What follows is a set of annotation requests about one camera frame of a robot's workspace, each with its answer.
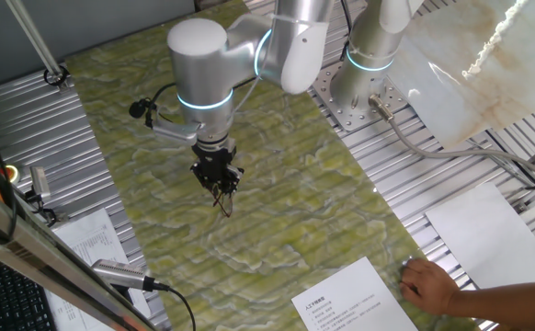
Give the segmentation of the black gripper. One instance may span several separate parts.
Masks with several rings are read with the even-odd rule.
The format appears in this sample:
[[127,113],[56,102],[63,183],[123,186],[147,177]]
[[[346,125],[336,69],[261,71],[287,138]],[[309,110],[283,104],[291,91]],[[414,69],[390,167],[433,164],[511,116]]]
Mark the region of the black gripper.
[[231,165],[236,155],[236,147],[221,147],[216,151],[207,151],[198,144],[192,147],[198,158],[190,171],[199,183],[211,194],[220,193],[219,180],[222,181],[222,192],[233,194],[245,173],[241,167]]

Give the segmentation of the person's hand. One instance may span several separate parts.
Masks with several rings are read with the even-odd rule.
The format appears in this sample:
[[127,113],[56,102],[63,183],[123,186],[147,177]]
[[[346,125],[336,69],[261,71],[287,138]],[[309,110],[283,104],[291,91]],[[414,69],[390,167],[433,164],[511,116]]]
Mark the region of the person's hand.
[[400,290],[407,301],[434,315],[453,313],[453,300],[460,292],[456,282],[443,268],[422,258],[406,262]]

